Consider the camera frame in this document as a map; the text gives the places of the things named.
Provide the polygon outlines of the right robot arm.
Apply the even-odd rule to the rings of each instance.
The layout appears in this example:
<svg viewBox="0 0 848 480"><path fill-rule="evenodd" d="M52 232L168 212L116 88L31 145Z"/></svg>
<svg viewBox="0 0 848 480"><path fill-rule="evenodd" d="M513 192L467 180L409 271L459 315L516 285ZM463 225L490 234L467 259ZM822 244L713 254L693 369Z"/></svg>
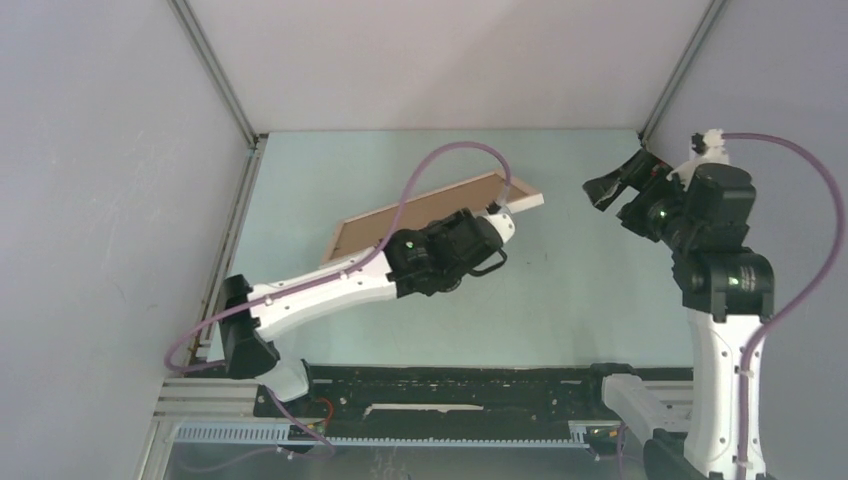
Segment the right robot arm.
<svg viewBox="0 0 848 480"><path fill-rule="evenodd" d="M745 245L756 200L751 175L723 162L691 160L673 168L646 150L586 181L592 205L606 210L626 189L619 211L636 235L666 245L688 313L693 343L693 403L675 420L632 374L586 385L585 411L615 412L642 442L650 479L765 479L759 442L759 331L774 311L774 271Z"/></svg>

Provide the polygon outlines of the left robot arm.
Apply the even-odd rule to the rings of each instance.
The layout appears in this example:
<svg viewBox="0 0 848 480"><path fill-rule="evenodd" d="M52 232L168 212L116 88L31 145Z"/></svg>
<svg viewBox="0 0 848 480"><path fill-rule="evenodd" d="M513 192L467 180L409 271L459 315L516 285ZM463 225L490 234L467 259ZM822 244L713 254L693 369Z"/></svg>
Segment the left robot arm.
<svg viewBox="0 0 848 480"><path fill-rule="evenodd" d="M258 381L290 415L304 416L315 406L316 390L306 362L285 359L279 345L284 334L355 305L450 292L467 275L497 270L497 264L481 265L494 255L505 259L503 248L515 231L505 209L461 209L419 230L400 229L374 248L301 277L251 284L233 275L221 296L224 374Z"/></svg>

